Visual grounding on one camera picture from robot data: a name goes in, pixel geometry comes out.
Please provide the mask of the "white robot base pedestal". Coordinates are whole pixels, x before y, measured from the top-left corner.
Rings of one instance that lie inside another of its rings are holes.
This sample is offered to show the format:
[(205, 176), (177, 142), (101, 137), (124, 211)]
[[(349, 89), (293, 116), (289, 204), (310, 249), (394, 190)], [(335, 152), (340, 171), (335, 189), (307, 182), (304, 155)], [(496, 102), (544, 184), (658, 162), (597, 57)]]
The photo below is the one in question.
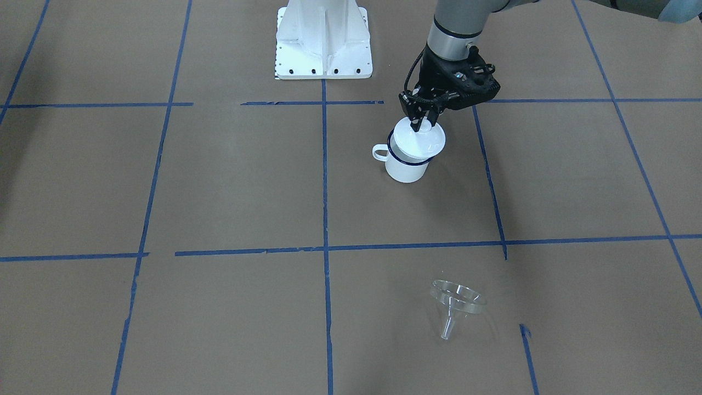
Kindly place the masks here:
[(356, 1), (289, 1), (276, 15), (278, 80), (373, 75), (366, 8)]

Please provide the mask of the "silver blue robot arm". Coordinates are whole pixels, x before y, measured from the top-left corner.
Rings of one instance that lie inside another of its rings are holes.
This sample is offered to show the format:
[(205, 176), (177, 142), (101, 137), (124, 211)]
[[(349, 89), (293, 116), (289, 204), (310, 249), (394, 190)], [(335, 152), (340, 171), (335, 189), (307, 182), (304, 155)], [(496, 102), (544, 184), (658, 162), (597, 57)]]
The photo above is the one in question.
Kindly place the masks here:
[(423, 50), (412, 63), (399, 102), (412, 132), (434, 127), (446, 110), (463, 110), (496, 98), (501, 85), (495, 66), (477, 42), (490, 16), (521, 8), (527, 1), (439, 1)]

